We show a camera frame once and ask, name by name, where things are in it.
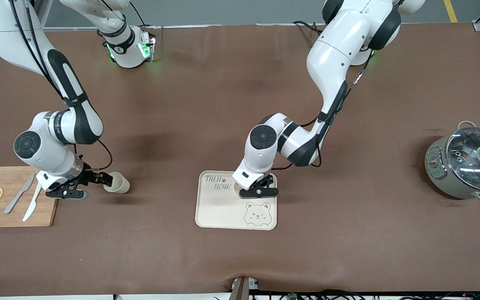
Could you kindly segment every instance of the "white cup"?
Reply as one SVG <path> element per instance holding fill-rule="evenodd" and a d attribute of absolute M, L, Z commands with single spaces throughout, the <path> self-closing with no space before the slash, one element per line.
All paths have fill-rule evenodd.
<path fill-rule="evenodd" d="M 131 184 L 129 184 L 129 181 L 125 177 L 123 177 L 122 174 L 118 172 L 111 172 L 109 173 L 109 175 L 112 176 L 112 186 L 103 185 L 103 188 L 107 192 L 124 194 L 131 187 Z"/>

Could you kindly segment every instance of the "wooden cutting board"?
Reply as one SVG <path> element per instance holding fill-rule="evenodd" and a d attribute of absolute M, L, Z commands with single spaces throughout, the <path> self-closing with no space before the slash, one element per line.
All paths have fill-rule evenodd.
<path fill-rule="evenodd" d="M 40 191 L 36 199 L 36 209 L 32 215 L 27 221 L 22 221 L 38 184 L 36 177 L 27 192 L 21 195 L 14 209 L 8 215 L 3 213 L 32 173 L 38 174 L 38 170 L 34 167 L 0 167 L 0 188 L 3 190 L 0 199 L 0 227 L 42 227 L 51 226 L 53 223 L 57 199 L 47 197 L 44 190 Z"/>

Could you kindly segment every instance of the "yellow floor line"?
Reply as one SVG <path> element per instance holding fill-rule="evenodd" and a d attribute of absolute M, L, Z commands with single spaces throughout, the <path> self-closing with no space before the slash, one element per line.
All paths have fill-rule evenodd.
<path fill-rule="evenodd" d="M 449 21 L 451 23 L 457 23 L 457 16 L 455 15 L 455 10 L 453 10 L 453 5 L 451 4 L 451 0 L 444 0 L 445 10 L 448 12 Z"/>

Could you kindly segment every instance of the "bear drawing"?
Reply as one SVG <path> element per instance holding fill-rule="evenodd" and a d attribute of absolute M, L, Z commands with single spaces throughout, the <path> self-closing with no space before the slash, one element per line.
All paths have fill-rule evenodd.
<path fill-rule="evenodd" d="M 247 212 L 245 213 L 244 221 L 248 226 L 268 227 L 272 222 L 269 203 L 255 205 L 252 202 L 248 202 L 245 207 L 247 208 Z"/>

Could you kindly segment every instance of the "brown table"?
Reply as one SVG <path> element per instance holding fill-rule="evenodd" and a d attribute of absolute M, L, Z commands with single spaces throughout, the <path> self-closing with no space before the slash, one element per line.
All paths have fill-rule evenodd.
<path fill-rule="evenodd" d="M 480 290 L 480 202 L 441 194 L 423 168 L 459 121 L 480 125 L 471 24 L 402 25 L 346 100 L 324 166 L 278 173 L 269 232 L 198 227 L 198 176 L 234 170 L 264 116 L 318 113 L 305 67 L 314 32 L 166 29 L 156 62 L 135 70 L 110 62 L 95 32 L 48 37 L 105 122 L 110 170 L 131 191 L 92 186 L 86 201 L 59 201 L 53 227 L 0 228 L 0 296 L 222 292 L 239 276 L 283 291 Z M 63 108 L 43 78 L 0 59 L 0 165 L 23 165 L 15 137 Z M 99 144 L 78 149 L 93 166 L 108 160 Z"/>

